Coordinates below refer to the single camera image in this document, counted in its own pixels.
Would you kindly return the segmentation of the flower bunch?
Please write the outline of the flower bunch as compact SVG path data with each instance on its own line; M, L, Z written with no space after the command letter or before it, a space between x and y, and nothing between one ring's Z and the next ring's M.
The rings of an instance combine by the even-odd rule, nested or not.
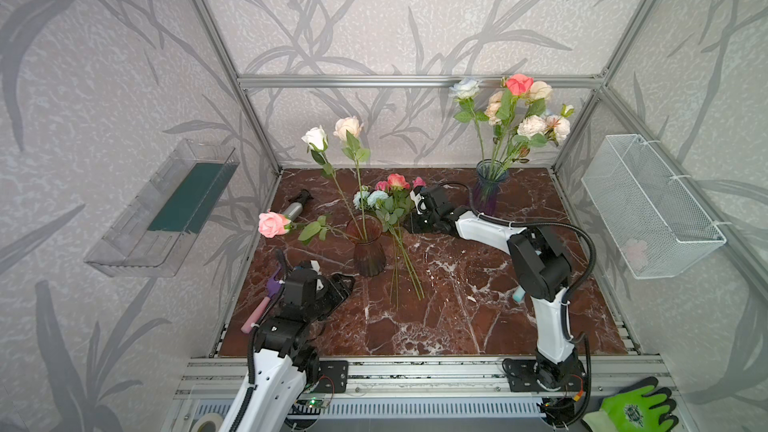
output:
M379 221L382 230L389 233L394 241L397 253L402 258L402 266L395 265L393 285L399 282L399 270L403 268L413 286L416 297L425 297L424 289L416 268L408 254L404 241L405 220L414 211L415 201L412 193L426 185L419 176L408 181L404 175L390 174L386 180L379 181L371 188L361 185L353 196L353 204L361 212L371 212Z

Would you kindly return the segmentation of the purple blue glass vase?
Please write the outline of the purple blue glass vase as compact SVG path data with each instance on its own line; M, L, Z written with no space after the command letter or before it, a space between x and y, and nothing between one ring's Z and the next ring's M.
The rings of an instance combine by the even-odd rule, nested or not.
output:
M509 178L504 164L498 160L485 159L476 166L477 179L472 189L474 207L487 215L494 215L502 186Z

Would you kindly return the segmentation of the dark red glass vase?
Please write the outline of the dark red glass vase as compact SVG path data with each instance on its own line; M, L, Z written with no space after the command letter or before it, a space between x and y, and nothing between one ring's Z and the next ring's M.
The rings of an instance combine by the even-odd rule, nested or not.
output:
M386 267L382 225L375 217L350 219L345 233L353 244L354 270L363 277L375 277Z

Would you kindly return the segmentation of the pink rose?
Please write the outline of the pink rose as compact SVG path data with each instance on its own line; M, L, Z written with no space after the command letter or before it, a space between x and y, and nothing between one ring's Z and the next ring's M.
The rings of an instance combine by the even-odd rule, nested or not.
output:
M353 239L353 236L342 228L333 226L325 215L312 222L295 222L286 215L273 211L259 215L258 232L266 238L297 233L298 240L304 245L309 245L314 240L325 241L330 236Z

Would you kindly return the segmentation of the peach rose stem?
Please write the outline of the peach rose stem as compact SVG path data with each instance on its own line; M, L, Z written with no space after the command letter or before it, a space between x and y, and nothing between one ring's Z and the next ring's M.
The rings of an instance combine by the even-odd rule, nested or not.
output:
M488 101L485 115L493 131L493 148L491 159L495 160L498 155L499 143L504 133L506 113L503 110L503 91L495 92Z

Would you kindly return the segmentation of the pale blue rose stem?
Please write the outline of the pale blue rose stem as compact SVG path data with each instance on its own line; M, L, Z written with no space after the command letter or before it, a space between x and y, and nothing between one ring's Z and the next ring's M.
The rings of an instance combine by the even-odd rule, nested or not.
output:
M474 78L464 78L450 88L450 95L458 105L459 110L454 119L462 124L471 123L474 126L479 141L481 159L486 159L485 144L481 131L481 124L488 121L488 117L476 108L475 99L480 91L480 81Z

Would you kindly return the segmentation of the white pink peony stem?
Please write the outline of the white pink peony stem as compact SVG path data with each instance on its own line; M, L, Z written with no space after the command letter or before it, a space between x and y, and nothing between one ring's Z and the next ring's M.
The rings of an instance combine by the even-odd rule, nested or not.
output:
M534 149L564 143L571 132L570 117L574 112L573 106L564 104L557 114L546 112L524 118L508 140L502 160L503 169L515 163L527 163Z

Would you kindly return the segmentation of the white rose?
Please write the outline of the white rose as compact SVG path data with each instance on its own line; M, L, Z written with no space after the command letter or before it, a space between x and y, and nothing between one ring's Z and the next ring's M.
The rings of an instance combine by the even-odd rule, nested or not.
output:
M337 180L336 170L327 158L328 137L323 127L317 126L309 129L304 133L301 139L307 145L307 150L311 154L313 160L321 167L323 174L333 180L346 208L349 213L352 214L352 207L347 201L341 185Z

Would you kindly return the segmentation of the pink red rose stem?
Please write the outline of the pink red rose stem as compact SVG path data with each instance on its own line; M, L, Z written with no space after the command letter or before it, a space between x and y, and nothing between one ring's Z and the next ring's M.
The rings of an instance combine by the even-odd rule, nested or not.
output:
M492 158L501 163L503 170L510 164L510 157L514 150L512 137L514 136L513 122L515 120L517 103L525 99L534 83L532 77L524 74L515 74L503 79L503 90L494 95L493 105L495 113L490 122L494 128L494 152Z

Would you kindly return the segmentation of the cream pink rose stem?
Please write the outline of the cream pink rose stem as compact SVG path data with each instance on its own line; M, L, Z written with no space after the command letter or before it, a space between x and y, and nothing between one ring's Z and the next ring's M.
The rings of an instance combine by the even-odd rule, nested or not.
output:
M553 88L549 84L544 81L534 81L522 96L527 106L525 118L544 114L552 93Z

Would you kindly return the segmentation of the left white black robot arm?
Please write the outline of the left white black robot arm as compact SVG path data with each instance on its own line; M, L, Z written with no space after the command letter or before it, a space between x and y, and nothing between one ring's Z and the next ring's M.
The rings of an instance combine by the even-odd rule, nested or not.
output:
M251 328L247 371L220 429L278 431L304 390L321 380L312 325L352 294L355 277L321 274L305 261L285 273L279 292Z

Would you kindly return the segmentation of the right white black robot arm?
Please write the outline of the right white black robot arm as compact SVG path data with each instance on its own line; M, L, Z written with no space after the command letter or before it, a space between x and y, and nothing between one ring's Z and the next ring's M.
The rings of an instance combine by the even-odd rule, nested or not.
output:
M410 192L414 209L406 220L413 233L441 233L505 252L523 293L531 298L536 319L535 363L520 369L509 359L507 374L557 391L580 370L577 338L570 328L569 305L575 286L568 250L553 231L577 229L559 222L513 222L456 206L444 185L418 186Z

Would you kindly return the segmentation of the silver spray bottle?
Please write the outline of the silver spray bottle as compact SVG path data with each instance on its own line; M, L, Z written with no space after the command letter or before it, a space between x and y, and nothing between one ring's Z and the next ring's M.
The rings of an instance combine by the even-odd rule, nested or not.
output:
M305 209L307 202L311 199L311 192L307 189L302 189L296 197L290 200L288 206L283 210L282 215L289 221L294 222Z

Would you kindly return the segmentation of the green circuit board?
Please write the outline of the green circuit board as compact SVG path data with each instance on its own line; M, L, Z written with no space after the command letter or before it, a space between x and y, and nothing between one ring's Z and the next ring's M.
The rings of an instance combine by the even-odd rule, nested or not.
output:
M291 413L304 416L321 415L330 407L331 403L331 396L299 398L292 405Z

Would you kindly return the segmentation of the white tape roll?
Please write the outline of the white tape roll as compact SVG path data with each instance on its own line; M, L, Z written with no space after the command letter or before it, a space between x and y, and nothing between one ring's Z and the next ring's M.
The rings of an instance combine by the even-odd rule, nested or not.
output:
M215 412L201 416L190 428L190 432L219 432L224 418Z

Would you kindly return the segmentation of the pink object in basket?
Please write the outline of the pink object in basket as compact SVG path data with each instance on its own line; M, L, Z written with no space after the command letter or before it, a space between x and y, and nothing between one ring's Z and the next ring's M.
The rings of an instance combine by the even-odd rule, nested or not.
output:
M649 264L648 244L644 240L628 239L622 251L628 265L635 271L642 270Z

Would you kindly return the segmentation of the green black work glove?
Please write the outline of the green black work glove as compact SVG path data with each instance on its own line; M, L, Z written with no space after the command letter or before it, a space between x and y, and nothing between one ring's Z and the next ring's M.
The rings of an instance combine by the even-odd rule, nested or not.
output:
M602 400L581 419L592 432L667 432L679 424L676 401L656 377L647 377Z

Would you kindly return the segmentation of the purple pink handled tool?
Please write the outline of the purple pink handled tool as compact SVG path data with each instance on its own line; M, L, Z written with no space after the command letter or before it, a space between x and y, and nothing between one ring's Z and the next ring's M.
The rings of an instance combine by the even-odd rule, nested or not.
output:
M276 271L268 280L266 284L266 295L262 298L261 302L248 316L247 320L241 327L243 334L250 334L252 329L257 325L259 320L263 317L268 306L277 297L283 287L283 273Z

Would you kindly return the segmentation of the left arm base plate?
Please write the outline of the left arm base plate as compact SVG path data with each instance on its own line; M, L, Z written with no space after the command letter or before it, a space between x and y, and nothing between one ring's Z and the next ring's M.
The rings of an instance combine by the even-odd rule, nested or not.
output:
M321 360L316 381L309 392L314 394L344 393L347 389L350 363L347 360Z

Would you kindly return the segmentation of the aluminium front rail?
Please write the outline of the aluminium front rail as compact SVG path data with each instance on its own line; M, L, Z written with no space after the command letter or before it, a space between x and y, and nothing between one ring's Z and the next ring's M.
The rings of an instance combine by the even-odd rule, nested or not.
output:
M501 397L510 394L502 359L495 356L350 357L346 391L336 398ZM246 373L243 359L192 359L173 395L184 399L232 399ZM595 356L593 393L613 394L645 377L676 391L658 355Z

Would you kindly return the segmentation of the clear plastic wall tray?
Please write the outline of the clear plastic wall tray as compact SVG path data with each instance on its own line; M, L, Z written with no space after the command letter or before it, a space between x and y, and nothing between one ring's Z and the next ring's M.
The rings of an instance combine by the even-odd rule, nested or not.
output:
M175 276L239 165L234 146L181 140L84 262L113 278Z

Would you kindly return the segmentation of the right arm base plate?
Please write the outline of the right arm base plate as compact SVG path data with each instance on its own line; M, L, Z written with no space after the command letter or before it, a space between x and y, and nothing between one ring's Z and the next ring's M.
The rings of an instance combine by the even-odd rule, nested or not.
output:
M587 376L584 365L573 357L558 364L545 358L505 358L502 371L511 392L579 392Z

